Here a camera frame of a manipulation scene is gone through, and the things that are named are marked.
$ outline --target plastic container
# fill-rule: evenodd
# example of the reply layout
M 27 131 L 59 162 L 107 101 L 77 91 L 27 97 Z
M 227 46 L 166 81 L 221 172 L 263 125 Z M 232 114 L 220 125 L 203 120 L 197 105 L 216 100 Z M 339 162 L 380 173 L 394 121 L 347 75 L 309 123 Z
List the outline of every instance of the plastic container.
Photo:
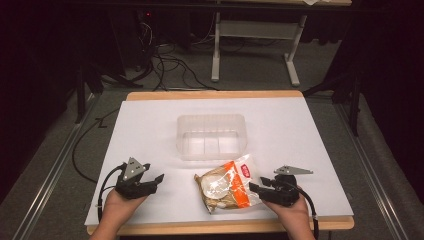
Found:
M 239 158 L 247 145 L 240 114 L 183 115 L 178 118 L 177 149 L 188 161 Z

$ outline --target plastic food package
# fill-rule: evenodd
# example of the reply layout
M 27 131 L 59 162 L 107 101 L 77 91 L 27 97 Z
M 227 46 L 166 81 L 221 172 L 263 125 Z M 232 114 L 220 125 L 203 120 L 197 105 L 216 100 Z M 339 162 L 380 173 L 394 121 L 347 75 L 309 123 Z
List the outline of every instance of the plastic food package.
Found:
M 229 161 L 201 177 L 196 174 L 194 180 L 209 213 L 216 208 L 245 208 L 261 202 L 259 196 L 249 190 L 249 182 L 260 182 L 250 154 Z

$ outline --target snack bag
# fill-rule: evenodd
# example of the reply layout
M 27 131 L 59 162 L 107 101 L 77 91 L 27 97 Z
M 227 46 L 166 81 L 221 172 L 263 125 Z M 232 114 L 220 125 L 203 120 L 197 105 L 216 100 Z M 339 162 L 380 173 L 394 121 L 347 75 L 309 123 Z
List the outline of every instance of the snack bag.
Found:
M 196 174 L 194 180 L 209 213 L 216 208 L 245 208 L 261 202 L 259 196 L 249 190 L 249 182 L 260 182 L 250 154 L 229 161 L 201 177 Z

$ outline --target white desk leg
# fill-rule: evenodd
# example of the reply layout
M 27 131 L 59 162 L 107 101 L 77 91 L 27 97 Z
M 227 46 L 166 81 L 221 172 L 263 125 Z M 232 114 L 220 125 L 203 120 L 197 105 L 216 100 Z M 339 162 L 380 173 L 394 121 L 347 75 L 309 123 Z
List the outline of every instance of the white desk leg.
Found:
M 303 15 L 300 18 L 299 25 L 296 29 L 293 45 L 291 52 L 289 54 L 284 54 L 284 61 L 286 62 L 287 70 L 289 72 L 290 80 L 293 87 L 298 87 L 300 85 L 299 78 L 297 77 L 296 68 L 293 64 L 294 54 L 296 53 L 297 46 L 299 45 L 300 37 L 302 36 L 303 28 L 305 27 L 306 15 Z
M 215 50 L 213 52 L 213 60 L 212 60 L 212 82 L 219 81 L 219 37 L 220 37 L 220 22 L 221 22 L 221 14 L 219 12 L 216 13 L 215 19 Z

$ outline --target table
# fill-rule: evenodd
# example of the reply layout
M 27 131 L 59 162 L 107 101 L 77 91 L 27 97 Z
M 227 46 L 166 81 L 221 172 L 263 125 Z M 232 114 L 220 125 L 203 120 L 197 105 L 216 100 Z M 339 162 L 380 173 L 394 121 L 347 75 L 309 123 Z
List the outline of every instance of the table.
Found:
M 273 3 L 273 4 L 306 4 L 303 0 L 227 0 L 226 2 L 252 2 L 252 3 Z M 350 6 L 351 0 L 333 0 L 330 2 L 318 1 L 317 5 L 325 6 Z M 288 39 L 292 41 L 289 53 L 284 54 L 292 86 L 300 85 L 296 68 L 293 63 L 303 28 L 305 27 L 307 15 L 302 15 L 297 23 L 276 23 L 257 21 L 232 21 L 221 20 L 220 12 L 215 15 L 215 48 L 212 60 L 212 81 L 219 81 L 220 49 L 219 42 L 221 36 L 267 38 L 267 39 Z
M 150 181 L 162 173 L 165 178 L 157 193 L 143 203 L 127 225 L 120 229 L 119 235 L 284 231 L 275 214 L 263 204 L 245 209 L 222 210 L 224 212 L 209 215 L 198 195 L 193 173 L 203 174 L 220 164 L 206 162 L 199 165 L 179 159 L 175 146 L 178 115 L 234 111 L 246 118 L 246 151 L 254 156 L 262 176 L 272 177 L 272 171 L 283 162 L 314 170 L 313 176 L 297 179 L 299 185 L 314 200 L 320 230 L 353 227 L 353 212 L 300 92 L 137 92 L 129 94 L 127 101 L 122 103 L 100 174 L 100 183 L 87 216 L 88 232 L 92 233 L 98 224 L 95 204 L 101 182 L 112 168 L 122 161 L 126 162 L 129 157 L 134 157 L 143 164 L 152 164 L 142 181 Z M 269 124 L 274 127 L 267 130 L 264 126 Z M 261 143 L 265 138 L 275 141 Z M 299 144 L 308 151 L 299 151 L 296 147 Z M 111 185 L 116 182 L 116 177 L 111 178 Z M 324 196 L 329 196 L 328 189 L 331 189 L 332 197 L 323 199 Z

